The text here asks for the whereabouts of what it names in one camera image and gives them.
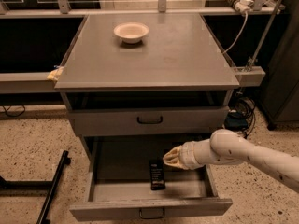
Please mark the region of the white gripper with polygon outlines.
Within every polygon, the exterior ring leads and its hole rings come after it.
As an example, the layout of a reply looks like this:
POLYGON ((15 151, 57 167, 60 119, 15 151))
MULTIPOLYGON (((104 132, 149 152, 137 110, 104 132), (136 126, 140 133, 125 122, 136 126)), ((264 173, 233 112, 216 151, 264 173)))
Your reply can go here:
POLYGON ((195 158, 194 141, 186 142, 181 147, 173 147, 164 155, 163 162, 165 165, 174 168, 182 166, 184 170, 195 170, 203 167, 203 164, 200 164, 195 158))

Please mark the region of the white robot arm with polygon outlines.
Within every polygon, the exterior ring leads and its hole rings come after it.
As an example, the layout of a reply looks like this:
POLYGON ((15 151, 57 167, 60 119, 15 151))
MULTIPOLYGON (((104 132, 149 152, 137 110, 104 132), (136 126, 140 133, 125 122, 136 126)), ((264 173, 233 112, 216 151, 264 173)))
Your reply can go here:
POLYGON ((226 129, 215 131, 206 140, 185 142, 163 156, 165 165, 183 170, 195 170, 207 164, 236 165, 242 161, 299 192, 297 156, 254 145, 226 129))

